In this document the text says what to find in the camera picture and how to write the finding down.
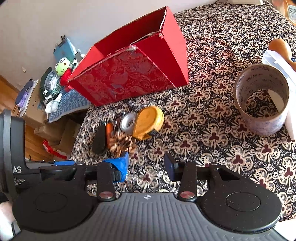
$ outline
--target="cardboard tape core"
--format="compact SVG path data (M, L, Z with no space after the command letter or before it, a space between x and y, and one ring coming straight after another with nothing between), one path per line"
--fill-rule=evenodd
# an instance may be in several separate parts
M284 101L284 107L274 116L253 117L244 109L248 98L259 89L273 90ZM268 136L282 128L288 113L289 86L284 75L266 64L252 65L242 71L234 84L234 102L247 127L257 135Z

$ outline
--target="metal screw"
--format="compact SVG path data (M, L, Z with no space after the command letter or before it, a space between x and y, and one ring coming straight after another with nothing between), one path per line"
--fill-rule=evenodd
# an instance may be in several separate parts
M108 192L108 191L106 191L106 192L101 192L100 194L99 194L99 197L100 198L103 198L103 199L110 199L110 198L112 198L114 196L114 194L112 193L112 192Z
M195 196L195 194L193 192L190 191L185 191L185 192L181 192L180 197L184 198L184 199L191 199Z

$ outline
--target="tape roll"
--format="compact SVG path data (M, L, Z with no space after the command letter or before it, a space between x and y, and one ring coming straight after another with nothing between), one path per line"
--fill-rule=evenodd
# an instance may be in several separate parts
M126 134L132 134L137 115L134 113L126 114L120 122L120 129Z
M269 89L278 93L284 107L270 117L253 117L244 109L247 99L258 89ZM257 135L268 136L280 130L285 123L289 104L289 86L285 76L276 68L266 64L252 65L242 71L234 84L234 102L249 130Z

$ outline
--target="gray ridged surface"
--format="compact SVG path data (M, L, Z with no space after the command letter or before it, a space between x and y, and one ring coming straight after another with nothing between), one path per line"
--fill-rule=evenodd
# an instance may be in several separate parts
M172 193L123 193L102 203L82 225L57 234L22 231L13 240L41 241L285 241L273 229L260 234L236 234L210 223L193 203Z

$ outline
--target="open red cardboard box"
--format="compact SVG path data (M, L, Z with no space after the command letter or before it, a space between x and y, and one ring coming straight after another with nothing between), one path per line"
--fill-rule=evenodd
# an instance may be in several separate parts
M170 9L149 13L97 42L69 82L97 106L187 85L186 41Z

